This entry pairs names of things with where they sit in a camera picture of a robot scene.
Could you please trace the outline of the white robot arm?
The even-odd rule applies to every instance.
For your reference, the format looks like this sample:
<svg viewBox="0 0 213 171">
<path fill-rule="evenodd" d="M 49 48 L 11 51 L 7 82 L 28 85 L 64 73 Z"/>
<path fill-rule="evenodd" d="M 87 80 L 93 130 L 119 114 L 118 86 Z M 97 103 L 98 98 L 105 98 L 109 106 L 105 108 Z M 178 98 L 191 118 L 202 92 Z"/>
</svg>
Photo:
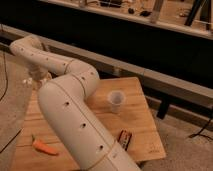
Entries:
<svg viewBox="0 0 213 171">
<path fill-rule="evenodd" d="M 34 35 L 12 42 L 10 50 L 56 75 L 39 89 L 38 104 L 82 171 L 140 171 L 85 103 L 100 82 L 92 65 L 45 51 Z"/>
</svg>

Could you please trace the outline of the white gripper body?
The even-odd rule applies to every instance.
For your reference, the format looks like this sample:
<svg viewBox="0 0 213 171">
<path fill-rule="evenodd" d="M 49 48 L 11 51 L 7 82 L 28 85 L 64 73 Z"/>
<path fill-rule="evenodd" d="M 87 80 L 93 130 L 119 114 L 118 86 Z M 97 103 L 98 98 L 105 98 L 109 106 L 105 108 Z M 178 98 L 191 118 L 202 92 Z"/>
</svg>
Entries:
<svg viewBox="0 0 213 171">
<path fill-rule="evenodd" d="M 48 70 L 36 65 L 32 65 L 28 69 L 28 73 L 32 79 L 32 86 L 34 88 L 41 88 L 43 84 L 52 79 L 52 76 Z"/>
</svg>

